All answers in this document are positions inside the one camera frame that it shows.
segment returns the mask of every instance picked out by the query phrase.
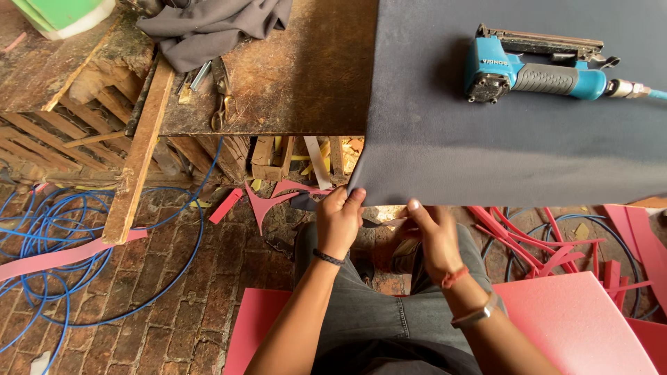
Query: right hand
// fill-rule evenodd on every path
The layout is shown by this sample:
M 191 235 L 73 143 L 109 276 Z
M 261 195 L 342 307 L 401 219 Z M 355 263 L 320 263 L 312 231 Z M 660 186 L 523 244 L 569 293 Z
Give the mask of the right hand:
M 408 218 L 401 227 L 403 237 L 422 242 L 424 266 L 434 284 L 442 283 L 446 274 L 463 268 L 456 221 L 447 207 L 424 207 L 418 200 L 411 199 L 398 216 Z

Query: person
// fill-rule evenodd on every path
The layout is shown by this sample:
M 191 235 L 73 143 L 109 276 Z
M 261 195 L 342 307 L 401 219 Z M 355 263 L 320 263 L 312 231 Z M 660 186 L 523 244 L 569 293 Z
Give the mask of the person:
M 247 375 L 561 374 L 508 319 L 470 232 L 444 206 L 412 199 L 399 214 L 402 235 L 419 241 L 410 296 L 365 285 L 349 255 L 365 197 L 339 187 L 297 235 L 296 288 Z

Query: silver watch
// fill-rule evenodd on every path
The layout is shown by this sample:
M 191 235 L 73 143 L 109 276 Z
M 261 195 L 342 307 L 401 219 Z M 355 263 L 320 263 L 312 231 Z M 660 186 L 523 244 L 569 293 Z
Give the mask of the silver watch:
M 489 293 L 489 302 L 481 310 L 472 312 L 464 317 L 452 319 L 452 327 L 460 329 L 467 328 L 475 324 L 478 320 L 486 319 L 491 316 L 491 313 L 496 308 L 498 303 L 498 296 L 491 292 Z

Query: left hand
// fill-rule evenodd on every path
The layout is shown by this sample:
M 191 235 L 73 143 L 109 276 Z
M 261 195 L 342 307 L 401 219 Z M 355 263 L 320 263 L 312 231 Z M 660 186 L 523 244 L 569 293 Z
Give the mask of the left hand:
M 355 189 L 348 198 L 345 186 L 329 194 L 317 205 L 317 249 L 343 260 L 364 223 L 362 202 L 366 190 Z

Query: wooden workbench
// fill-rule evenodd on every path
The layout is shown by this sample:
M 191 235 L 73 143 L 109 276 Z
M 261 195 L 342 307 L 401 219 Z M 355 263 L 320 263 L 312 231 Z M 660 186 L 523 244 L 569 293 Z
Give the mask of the wooden workbench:
M 376 0 L 294 0 L 287 30 L 223 56 L 239 118 L 217 135 L 363 135 L 370 100 Z M 188 104 L 173 82 L 161 136 L 211 135 L 212 75 Z

